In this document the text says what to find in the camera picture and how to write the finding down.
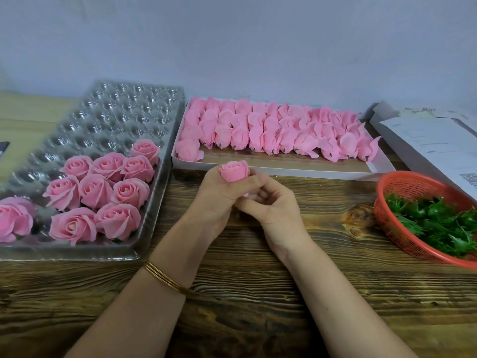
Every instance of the red plastic basket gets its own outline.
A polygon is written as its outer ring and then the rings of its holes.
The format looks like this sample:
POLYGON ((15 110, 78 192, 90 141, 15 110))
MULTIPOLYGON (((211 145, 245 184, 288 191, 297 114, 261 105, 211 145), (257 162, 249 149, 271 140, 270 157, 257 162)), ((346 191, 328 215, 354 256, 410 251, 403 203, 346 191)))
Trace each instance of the red plastic basket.
POLYGON ((449 256, 410 233, 393 215, 385 201, 385 194, 388 195, 391 192, 409 200, 422 197, 444 197, 446 203, 456 204, 457 211, 472 208, 474 203, 470 198, 442 182, 419 173, 395 171, 385 174, 377 183, 374 214, 379 226, 389 239, 408 254, 433 263, 452 264, 477 270, 476 255, 467 254, 462 259, 449 256))

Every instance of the dark wooden surface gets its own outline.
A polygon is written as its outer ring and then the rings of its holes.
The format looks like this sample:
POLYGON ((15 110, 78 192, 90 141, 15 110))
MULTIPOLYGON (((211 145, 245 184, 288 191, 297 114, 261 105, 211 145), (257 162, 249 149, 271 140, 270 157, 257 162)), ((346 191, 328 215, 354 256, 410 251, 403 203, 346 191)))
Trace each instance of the dark wooden surface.
MULTIPOLYGON (((373 221, 375 183, 277 179, 295 192, 313 240, 420 357, 476 356, 477 274, 421 262, 387 240, 373 221)), ((201 180, 171 175, 153 246, 201 180)), ((62 357, 142 262, 1 262, 0 357, 62 357)), ((249 216, 232 214, 193 288, 200 295, 187 300, 169 357, 327 356, 293 280, 249 216)))

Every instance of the right hand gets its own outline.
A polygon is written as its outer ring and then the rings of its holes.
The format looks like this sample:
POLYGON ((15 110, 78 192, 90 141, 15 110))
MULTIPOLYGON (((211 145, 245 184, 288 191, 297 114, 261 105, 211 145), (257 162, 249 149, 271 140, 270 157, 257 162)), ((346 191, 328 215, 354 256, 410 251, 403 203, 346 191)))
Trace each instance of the right hand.
POLYGON ((311 241, 295 194, 272 178, 261 187, 256 201, 241 197, 235 206, 260 222, 271 250, 283 263, 296 248, 311 241))

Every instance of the person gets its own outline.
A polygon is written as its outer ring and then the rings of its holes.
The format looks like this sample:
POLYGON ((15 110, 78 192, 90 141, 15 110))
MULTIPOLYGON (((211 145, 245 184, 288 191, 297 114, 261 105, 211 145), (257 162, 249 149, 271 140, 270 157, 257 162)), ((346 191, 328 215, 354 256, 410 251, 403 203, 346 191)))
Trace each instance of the person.
MULTIPOLYGON (((181 219, 163 237, 150 263, 188 289, 207 248, 235 206, 256 218, 271 251, 288 268, 331 357, 417 357, 385 324, 307 233, 291 190, 268 174, 225 182, 209 170, 181 219), (242 197, 250 192, 248 198, 242 197)), ((163 357, 186 296, 139 269, 66 358, 163 357)))

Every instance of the forearm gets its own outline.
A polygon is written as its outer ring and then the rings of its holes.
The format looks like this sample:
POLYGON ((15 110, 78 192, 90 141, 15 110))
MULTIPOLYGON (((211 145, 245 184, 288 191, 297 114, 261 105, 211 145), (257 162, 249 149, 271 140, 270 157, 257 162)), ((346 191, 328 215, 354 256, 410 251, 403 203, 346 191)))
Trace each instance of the forearm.
MULTIPOLYGON (((161 240, 151 262, 189 288, 210 243, 204 234, 206 231, 184 216, 161 240)), ((140 269, 66 357, 161 357, 185 300, 184 295, 140 269)))
POLYGON ((311 239, 290 252, 284 264, 332 357, 416 357, 311 239))

